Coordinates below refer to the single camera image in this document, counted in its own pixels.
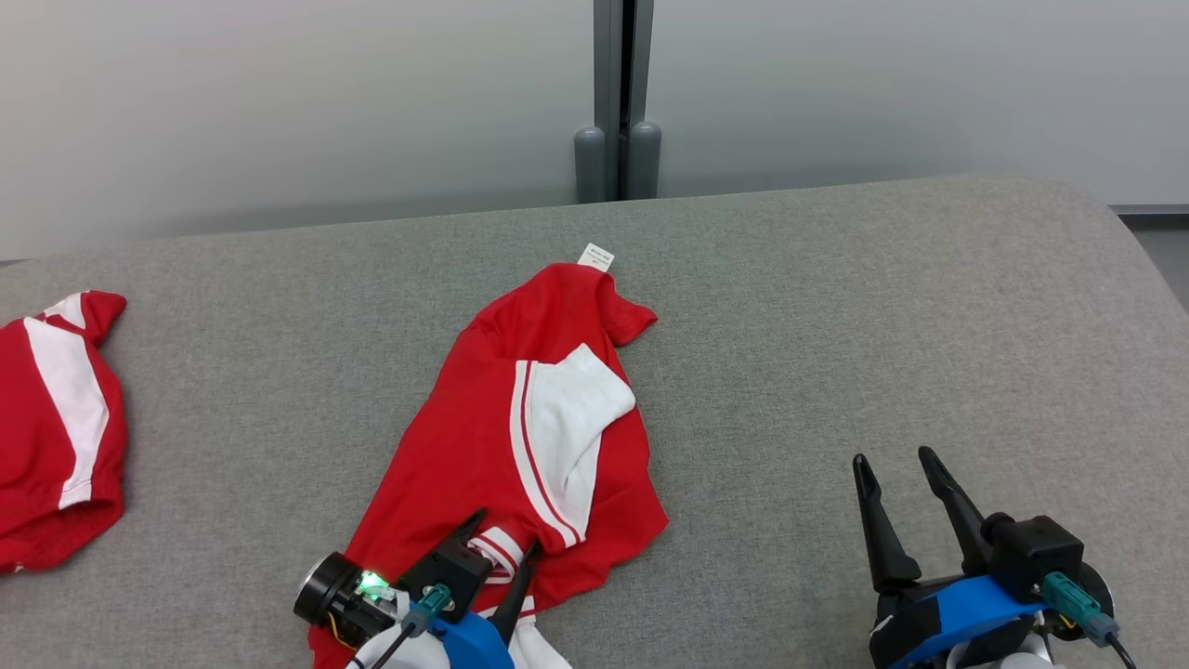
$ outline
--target green led light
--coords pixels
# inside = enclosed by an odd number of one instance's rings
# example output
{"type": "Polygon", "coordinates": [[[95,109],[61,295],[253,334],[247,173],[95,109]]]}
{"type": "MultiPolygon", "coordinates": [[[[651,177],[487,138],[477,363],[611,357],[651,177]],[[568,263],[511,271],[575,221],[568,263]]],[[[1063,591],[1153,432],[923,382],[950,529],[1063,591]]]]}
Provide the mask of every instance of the green led light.
{"type": "Polygon", "coordinates": [[[364,572],[364,578],[359,581],[359,589],[369,591],[371,588],[386,588],[388,581],[379,578],[379,574],[375,572],[364,572]]]}

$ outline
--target teal connector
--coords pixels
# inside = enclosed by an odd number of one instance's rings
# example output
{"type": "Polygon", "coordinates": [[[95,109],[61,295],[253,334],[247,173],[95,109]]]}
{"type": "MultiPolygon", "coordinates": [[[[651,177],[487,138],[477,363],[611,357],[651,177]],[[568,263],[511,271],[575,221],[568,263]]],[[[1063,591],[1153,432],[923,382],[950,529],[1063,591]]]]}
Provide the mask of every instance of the teal connector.
{"type": "Polygon", "coordinates": [[[401,629],[409,630],[409,637],[420,637],[449,604],[449,588],[438,583],[404,617],[404,620],[401,621],[401,629]]]}
{"type": "Polygon", "coordinates": [[[1099,648],[1109,645],[1107,635],[1119,637],[1119,624],[1114,618],[1102,613],[1102,605],[1064,574],[1053,572],[1045,576],[1040,592],[1049,606],[1077,623],[1087,638],[1099,648]]]}

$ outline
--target gray upholstery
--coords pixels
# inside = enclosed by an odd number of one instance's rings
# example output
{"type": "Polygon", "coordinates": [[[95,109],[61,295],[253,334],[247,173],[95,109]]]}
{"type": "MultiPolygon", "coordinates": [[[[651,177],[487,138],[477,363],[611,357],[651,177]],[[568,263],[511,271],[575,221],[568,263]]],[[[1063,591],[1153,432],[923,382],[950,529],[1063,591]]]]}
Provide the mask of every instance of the gray upholstery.
{"type": "MultiPolygon", "coordinates": [[[[672,523],[541,617],[575,669],[869,667],[866,453],[926,575],[916,460],[1087,544],[1145,668],[1183,664],[1189,316],[1071,187],[955,177],[159,240],[0,269],[0,317],[122,292],[105,355],[127,512],[0,580],[5,667],[302,667],[295,589],[345,545],[454,334],[587,241],[660,321],[621,352],[672,523]]],[[[1116,667],[1088,643],[1071,669],[1116,667]]]]}

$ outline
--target robotic arm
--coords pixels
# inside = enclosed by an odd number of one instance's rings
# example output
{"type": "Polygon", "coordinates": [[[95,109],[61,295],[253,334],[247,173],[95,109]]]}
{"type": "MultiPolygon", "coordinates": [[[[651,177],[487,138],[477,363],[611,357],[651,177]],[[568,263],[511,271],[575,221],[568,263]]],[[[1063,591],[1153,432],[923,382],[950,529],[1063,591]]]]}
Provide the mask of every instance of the robotic arm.
{"type": "Polygon", "coordinates": [[[1049,669],[1056,665],[1050,636],[1111,645],[1134,669],[1119,642],[1111,591],[1082,562],[1082,542],[1046,516],[983,519],[932,449],[918,455],[962,547],[962,574],[921,581],[883,511],[870,465],[855,456],[867,558],[879,593],[870,633],[876,669],[1049,669]]]}
{"type": "Polygon", "coordinates": [[[471,602],[492,567],[467,549],[466,541],[484,515],[476,512],[401,575],[395,587],[344,555],[331,554],[306,576],[294,613],[356,649],[351,669],[512,669],[508,644],[533,579],[537,547],[524,556],[496,612],[479,617],[470,611],[471,602]],[[398,649],[403,650],[395,656],[398,649]]]}

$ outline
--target red and white striped cuff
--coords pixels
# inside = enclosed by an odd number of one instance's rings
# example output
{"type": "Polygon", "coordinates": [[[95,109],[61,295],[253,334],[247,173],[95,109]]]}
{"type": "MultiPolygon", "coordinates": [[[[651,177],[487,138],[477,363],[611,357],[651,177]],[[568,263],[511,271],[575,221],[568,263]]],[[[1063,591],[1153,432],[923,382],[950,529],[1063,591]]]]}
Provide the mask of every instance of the red and white striped cuff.
{"type": "Polygon", "coordinates": [[[511,535],[499,528],[487,528],[471,537],[466,545],[471,550],[479,551],[495,566],[487,579],[490,585],[511,583],[521,562],[524,562],[524,550],[511,535]]]}

